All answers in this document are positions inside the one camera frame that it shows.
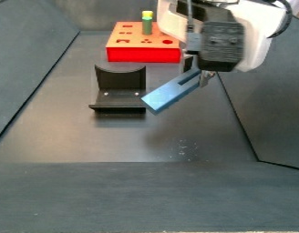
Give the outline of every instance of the white robot part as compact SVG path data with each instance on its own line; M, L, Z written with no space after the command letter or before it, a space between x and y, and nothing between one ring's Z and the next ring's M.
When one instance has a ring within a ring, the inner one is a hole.
M158 0L156 21L160 30L184 42L187 19L171 12L176 3L176 0ZM237 69L247 72L257 68L266 59L271 44L269 37L279 29L286 11L249 0L241 0L238 5L229 5L225 9L233 12L238 22L245 26L245 56ZM195 29L199 30L200 27L202 22L195 20Z

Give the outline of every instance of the metal plate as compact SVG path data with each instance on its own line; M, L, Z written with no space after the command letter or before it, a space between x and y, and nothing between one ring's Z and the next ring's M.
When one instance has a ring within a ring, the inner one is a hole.
M221 77L259 159L299 167L299 19L255 70Z
M159 116L97 118L95 65L146 66L147 91L180 64L108 63L110 34L81 34L0 140L0 162L255 161L218 78Z
M77 32L51 1L0 2L0 133Z

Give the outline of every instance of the black holder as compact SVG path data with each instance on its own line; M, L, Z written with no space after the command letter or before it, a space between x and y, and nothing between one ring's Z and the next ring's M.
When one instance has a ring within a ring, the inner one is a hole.
M96 104L88 107L101 114L144 114L146 66L128 72L97 66L95 70L100 90Z

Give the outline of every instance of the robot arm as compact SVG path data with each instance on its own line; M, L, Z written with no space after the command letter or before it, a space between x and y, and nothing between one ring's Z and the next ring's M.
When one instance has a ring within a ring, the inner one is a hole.
M230 4L235 3L235 0L225 0L225 2ZM286 15L285 10L271 5L254 3L249 0L241 0L238 4L233 5L225 4L225 8L204 4L199 0L194 0L192 6L195 9L194 30L196 34L202 33L202 59L206 57L200 67L202 65L208 65L208 67L206 66L206 69L214 71L230 71L231 68L234 68L233 64L221 64L221 62L218 62L219 67L211 69L213 66L210 66L207 60L214 60L215 57L219 58L219 60L225 59L223 56L221 58L219 53L215 53L215 50L219 51L219 47L225 47L225 51L234 48L234 51L238 50L237 52L233 52L235 61L238 60L235 69L247 72L258 67L266 59L267 50L271 44L271 38L269 37L279 29ZM159 28L164 33L172 35L183 42L187 42L186 8L186 0L158 0L156 21ZM226 28L225 33L215 32L219 30L219 25ZM231 44L229 44L229 40L231 39L231 41L234 41L234 38L231 34L227 33L231 31L227 28L229 25L237 27L239 30L237 33L238 41Z
M194 63L191 70L143 97L154 114L199 86L207 85L210 76L204 74L210 71L238 69L247 72L257 68L266 59L273 36L285 30L281 24L286 12L278 7L250 0L238 3L235 0L208 0L211 4L206 1L158 0L159 29L186 43L184 52L194 55ZM225 1L225 4L218 7L215 1Z

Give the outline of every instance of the black cable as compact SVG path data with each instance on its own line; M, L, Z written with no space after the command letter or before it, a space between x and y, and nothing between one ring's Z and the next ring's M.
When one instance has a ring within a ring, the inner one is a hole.
M275 32L269 38L274 38L278 35L281 35L286 31L287 27L290 26L291 20L293 20L293 9L291 9L290 3L286 0L275 0L275 1L274 0L265 0L265 2L269 2L269 3L274 3L277 1L279 1L286 7L287 19L286 19L286 23L285 23L283 27L281 28L281 30L278 32Z

